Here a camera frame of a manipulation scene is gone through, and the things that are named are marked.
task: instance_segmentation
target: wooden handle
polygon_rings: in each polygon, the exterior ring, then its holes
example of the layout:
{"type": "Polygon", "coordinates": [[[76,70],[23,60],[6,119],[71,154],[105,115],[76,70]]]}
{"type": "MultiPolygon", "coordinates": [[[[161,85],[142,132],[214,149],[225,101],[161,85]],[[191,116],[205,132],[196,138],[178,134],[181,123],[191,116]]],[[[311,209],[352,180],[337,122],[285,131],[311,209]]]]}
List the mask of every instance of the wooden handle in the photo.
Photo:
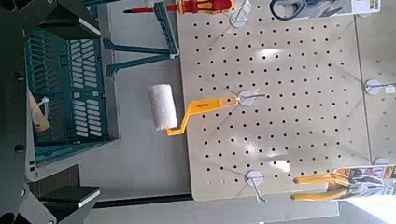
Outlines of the wooden handle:
{"type": "Polygon", "coordinates": [[[295,202],[327,202],[347,194],[347,188],[340,186],[336,189],[329,190],[323,193],[297,193],[292,194],[291,199],[295,202]]]}
{"type": "Polygon", "coordinates": [[[340,175],[311,175],[304,177],[295,177],[293,179],[295,184],[309,185],[309,184],[323,184],[335,182],[342,186],[348,186],[349,180],[340,175]]]}
{"type": "Polygon", "coordinates": [[[33,97],[32,93],[29,91],[30,98],[30,113],[37,115],[37,124],[34,124],[35,130],[38,133],[42,133],[50,128],[50,123],[46,120],[46,117],[41,112],[40,108],[35,101],[35,97],[33,97]]]}

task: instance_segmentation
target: teal plastic crate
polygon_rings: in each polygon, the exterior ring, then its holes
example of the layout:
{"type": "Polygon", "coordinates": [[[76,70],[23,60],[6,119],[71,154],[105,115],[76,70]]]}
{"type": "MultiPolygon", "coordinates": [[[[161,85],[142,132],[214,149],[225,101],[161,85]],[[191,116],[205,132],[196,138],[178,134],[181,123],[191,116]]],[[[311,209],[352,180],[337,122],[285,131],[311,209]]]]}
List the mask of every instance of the teal plastic crate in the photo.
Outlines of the teal plastic crate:
{"type": "Polygon", "coordinates": [[[50,130],[35,133],[39,164],[109,141],[99,39],[34,31],[25,46],[29,89],[49,98],[50,130]]]}

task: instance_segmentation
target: white pegboard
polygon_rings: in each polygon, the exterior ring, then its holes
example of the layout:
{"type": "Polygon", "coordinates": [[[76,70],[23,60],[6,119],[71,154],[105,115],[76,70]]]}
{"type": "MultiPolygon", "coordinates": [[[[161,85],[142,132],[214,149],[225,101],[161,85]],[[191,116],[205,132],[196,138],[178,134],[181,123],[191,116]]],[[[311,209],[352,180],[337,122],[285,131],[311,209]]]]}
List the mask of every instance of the white pegboard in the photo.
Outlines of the white pegboard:
{"type": "MultiPolygon", "coordinates": [[[[362,79],[381,84],[396,82],[395,1],[382,1],[381,12],[366,19],[357,17],[362,79]]],[[[373,159],[385,157],[396,162],[396,94],[365,95],[370,147],[373,159]]]]}
{"type": "Polygon", "coordinates": [[[268,2],[251,1],[249,22],[229,15],[178,16],[185,106],[192,100],[267,94],[192,116],[187,128],[192,194],[197,201],[323,189],[300,175],[370,164],[353,17],[276,21],[268,2]]]}

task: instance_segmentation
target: label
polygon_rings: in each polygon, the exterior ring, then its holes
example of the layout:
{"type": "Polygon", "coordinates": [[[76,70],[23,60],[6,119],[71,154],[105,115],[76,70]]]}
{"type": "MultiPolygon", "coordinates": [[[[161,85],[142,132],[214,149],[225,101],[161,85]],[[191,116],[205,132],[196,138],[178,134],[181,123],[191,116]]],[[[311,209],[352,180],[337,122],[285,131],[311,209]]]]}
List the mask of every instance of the label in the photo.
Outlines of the label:
{"type": "Polygon", "coordinates": [[[385,93],[386,94],[393,94],[396,93],[396,87],[395,86],[387,86],[385,88],[385,93]]]}

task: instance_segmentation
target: white peg hook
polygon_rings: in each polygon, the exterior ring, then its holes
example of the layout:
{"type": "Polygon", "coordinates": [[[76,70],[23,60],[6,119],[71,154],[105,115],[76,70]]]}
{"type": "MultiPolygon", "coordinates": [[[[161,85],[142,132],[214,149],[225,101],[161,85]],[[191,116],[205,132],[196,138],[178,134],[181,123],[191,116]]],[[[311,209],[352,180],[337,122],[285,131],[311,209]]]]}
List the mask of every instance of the white peg hook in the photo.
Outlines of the white peg hook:
{"type": "Polygon", "coordinates": [[[258,186],[260,185],[260,183],[264,180],[264,176],[262,176],[262,173],[258,172],[258,171],[249,171],[247,173],[247,175],[245,176],[245,180],[247,182],[247,184],[251,187],[253,187],[256,191],[256,199],[257,199],[257,203],[260,204],[261,202],[266,203],[267,200],[264,199],[261,194],[260,191],[258,189],[258,186]]]}

